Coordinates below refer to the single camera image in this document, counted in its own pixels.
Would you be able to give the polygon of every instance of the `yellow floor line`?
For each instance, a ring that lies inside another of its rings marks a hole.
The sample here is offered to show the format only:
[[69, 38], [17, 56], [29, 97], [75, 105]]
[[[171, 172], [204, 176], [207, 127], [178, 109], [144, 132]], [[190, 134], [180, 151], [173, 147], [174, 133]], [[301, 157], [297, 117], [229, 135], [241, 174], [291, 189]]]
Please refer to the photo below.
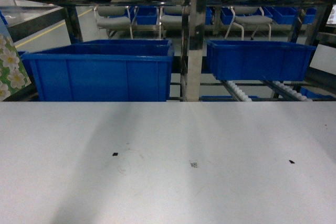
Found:
[[[85, 15], [86, 13], [88, 13], [88, 12], [90, 12], [90, 11], [92, 11], [92, 10], [91, 10], [91, 9], [90, 9], [90, 10], [87, 10], [87, 11], [85, 11], [85, 12], [79, 14], [78, 17], [81, 17], [81, 16]], [[27, 43], [33, 41], [34, 39], [37, 39], [37, 38], [43, 36], [44, 34], [47, 34], [47, 33], [51, 32], [51, 31], [57, 29], [58, 27], [61, 27], [62, 25], [65, 25], [65, 22], [62, 22], [61, 24], [59, 24], [59, 25], [57, 25], [57, 26], [55, 26], [55, 27], [53, 27], [53, 28], [51, 28], [51, 29], [49, 29], [49, 30], [44, 31], [43, 33], [41, 33], [41, 34], [39, 34], [39, 35], [36, 35], [35, 37], [33, 37], [33, 38], [29, 39], [29, 40], [26, 40], [25, 42], [22, 42], [22, 43], [20, 43], [19, 45], [15, 46], [15, 47], [16, 47], [16, 48], [19, 48], [19, 47], [21, 47], [21, 46], [23, 46], [23, 45], [25, 45], [25, 44], [27, 44]]]

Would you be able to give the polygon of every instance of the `gray chair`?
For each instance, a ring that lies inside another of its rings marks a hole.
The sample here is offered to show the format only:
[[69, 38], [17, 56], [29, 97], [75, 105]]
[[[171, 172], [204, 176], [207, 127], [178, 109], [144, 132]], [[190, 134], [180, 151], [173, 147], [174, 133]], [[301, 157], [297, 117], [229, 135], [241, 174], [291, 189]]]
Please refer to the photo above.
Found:
[[166, 6], [160, 8], [160, 39], [161, 31], [169, 27], [182, 27], [182, 6]]
[[[252, 15], [252, 16], [237, 16], [237, 15], [249, 15], [254, 14], [257, 10], [260, 10], [261, 15]], [[253, 40], [254, 35], [256, 34], [258, 27], [260, 25], [267, 25], [268, 26], [268, 40], [271, 40], [271, 23], [273, 20], [269, 17], [265, 17], [264, 10], [261, 7], [248, 7], [248, 6], [235, 6], [230, 7], [230, 10], [232, 12], [232, 21], [229, 25], [229, 28], [226, 32], [225, 39], [227, 39], [227, 36], [229, 35], [229, 32], [231, 30], [232, 25], [239, 27], [241, 31], [241, 40], [244, 40], [244, 25], [256, 25], [257, 28], [254, 30], [254, 32], [251, 35], [251, 40]]]
[[[127, 10], [128, 17], [123, 16]], [[96, 6], [94, 14], [98, 29], [106, 29], [110, 37], [110, 31], [129, 29], [133, 39], [131, 15], [128, 7], [123, 6]]]

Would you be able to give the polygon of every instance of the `chair backrest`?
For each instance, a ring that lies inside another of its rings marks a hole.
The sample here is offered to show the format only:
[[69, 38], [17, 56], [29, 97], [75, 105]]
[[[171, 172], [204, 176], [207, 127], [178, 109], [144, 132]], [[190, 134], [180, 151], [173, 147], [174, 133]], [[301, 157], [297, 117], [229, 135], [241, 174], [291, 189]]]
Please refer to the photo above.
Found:
[[168, 15], [182, 15], [182, 6], [166, 6], [164, 12]]
[[97, 11], [99, 16], [122, 16], [125, 14], [125, 7], [123, 6], [98, 6]]
[[241, 14], [253, 14], [258, 10], [259, 7], [255, 6], [235, 6], [233, 7], [236, 15]]

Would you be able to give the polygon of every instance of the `small label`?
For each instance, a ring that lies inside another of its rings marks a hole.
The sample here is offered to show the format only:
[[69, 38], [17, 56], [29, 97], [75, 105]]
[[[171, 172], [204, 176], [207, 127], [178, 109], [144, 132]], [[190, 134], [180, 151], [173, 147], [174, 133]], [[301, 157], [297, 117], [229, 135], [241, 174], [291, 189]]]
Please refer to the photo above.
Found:
[[198, 168], [197, 160], [189, 160], [191, 167]]

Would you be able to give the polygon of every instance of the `blue storage crate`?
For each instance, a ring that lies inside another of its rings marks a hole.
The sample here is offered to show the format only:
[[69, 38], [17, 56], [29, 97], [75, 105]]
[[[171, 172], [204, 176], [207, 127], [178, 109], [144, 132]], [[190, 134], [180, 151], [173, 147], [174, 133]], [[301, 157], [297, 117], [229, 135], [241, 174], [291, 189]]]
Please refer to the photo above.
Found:
[[207, 41], [217, 80], [302, 81], [315, 47], [278, 41]]
[[155, 25], [157, 21], [157, 10], [154, 6], [140, 6], [137, 13], [138, 25]]
[[269, 8], [273, 19], [278, 24], [293, 24], [296, 11], [291, 7], [271, 7]]
[[[266, 8], [266, 7], [262, 7], [262, 10], [264, 11], [264, 16], [268, 17], [268, 18], [272, 18], [273, 19], [273, 15], [272, 13]], [[254, 13], [254, 15], [261, 15], [261, 11], [258, 9], [256, 11], [256, 13]]]
[[308, 8], [306, 11], [305, 19], [303, 20], [303, 24], [311, 24], [313, 23], [315, 19], [315, 14], [316, 14], [316, 9], [315, 8]]
[[305, 88], [301, 88], [300, 89], [300, 93], [302, 95], [305, 95], [307, 98], [321, 98], [321, 99], [335, 99], [335, 97], [331, 96], [331, 95], [323, 95], [323, 94], [316, 94], [314, 92], [311, 92], [308, 89]]
[[97, 39], [80, 44], [172, 46], [173, 42], [170, 39]]
[[22, 64], [24, 66], [24, 68], [26, 69], [26, 72], [28, 74], [28, 76], [32, 76], [33, 72], [32, 72], [32, 67], [30, 66], [30, 62], [29, 60], [26, 60], [25, 58], [25, 53], [26, 51], [18, 51], [17, 52], [21, 58]]
[[230, 9], [227, 7], [223, 7], [221, 11], [221, 20], [224, 25], [229, 25], [231, 24], [233, 18], [233, 14]]
[[25, 54], [41, 101], [166, 101], [169, 45], [76, 44]]
[[212, 10], [207, 7], [205, 12], [205, 24], [210, 25], [212, 21]]

